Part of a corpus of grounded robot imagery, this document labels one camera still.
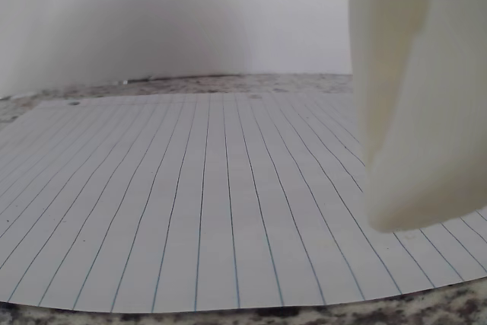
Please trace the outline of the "gripper white right finger with green pad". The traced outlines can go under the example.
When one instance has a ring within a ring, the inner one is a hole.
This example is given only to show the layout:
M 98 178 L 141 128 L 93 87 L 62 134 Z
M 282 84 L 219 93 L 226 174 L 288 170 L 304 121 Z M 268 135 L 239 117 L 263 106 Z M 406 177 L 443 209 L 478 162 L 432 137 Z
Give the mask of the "gripper white right finger with green pad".
M 486 0 L 429 0 L 392 123 L 366 167 L 381 232 L 424 228 L 486 204 Z

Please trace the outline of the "gripper white left finger with green pad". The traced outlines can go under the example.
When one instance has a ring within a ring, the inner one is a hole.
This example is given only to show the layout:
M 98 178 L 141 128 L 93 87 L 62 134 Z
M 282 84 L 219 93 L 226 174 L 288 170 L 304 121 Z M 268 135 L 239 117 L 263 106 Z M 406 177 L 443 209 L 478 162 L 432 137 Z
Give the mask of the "gripper white left finger with green pad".
M 392 123 L 414 38 L 429 0 L 349 0 L 354 93 L 366 167 Z

